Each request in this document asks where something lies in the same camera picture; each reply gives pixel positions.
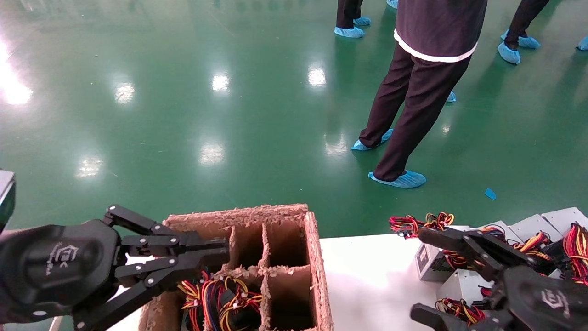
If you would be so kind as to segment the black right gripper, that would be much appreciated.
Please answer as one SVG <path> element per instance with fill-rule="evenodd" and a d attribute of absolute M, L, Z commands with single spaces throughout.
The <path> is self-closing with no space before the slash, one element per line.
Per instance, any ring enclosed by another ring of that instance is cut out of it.
<path fill-rule="evenodd" d="M 454 315 L 414 304 L 410 318 L 435 331 L 585 331 L 588 294 L 585 285 L 542 276 L 536 259 L 479 230 L 424 228 L 422 243 L 457 253 L 486 281 L 494 281 L 494 314 L 468 325 Z"/>

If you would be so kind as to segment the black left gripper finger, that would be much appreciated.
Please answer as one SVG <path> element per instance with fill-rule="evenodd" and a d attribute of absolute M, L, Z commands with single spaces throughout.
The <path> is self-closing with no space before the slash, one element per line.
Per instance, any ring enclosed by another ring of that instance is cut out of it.
<path fill-rule="evenodd" d="M 228 249 L 227 239 L 203 239 L 197 231 L 176 231 L 119 205 L 109 206 L 104 214 L 107 226 L 120 226 L 135 233 L 121 245 L 130 256 L 178 256 L 189 251 Z"/>

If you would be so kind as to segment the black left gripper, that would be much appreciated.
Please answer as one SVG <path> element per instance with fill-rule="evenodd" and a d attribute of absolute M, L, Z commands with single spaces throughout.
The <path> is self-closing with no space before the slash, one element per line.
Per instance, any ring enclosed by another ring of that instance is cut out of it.
<path fill-rule="evenodd" d="M 99 220 L 1 235 L 1 322 L 70 315 L 78 331 L 107 331 L 197 269 L 229 262 L 227 252 L 187 252 L 112 269 L 120 235 Z M 115 295 L 119 286 L 126 291 Z"/>

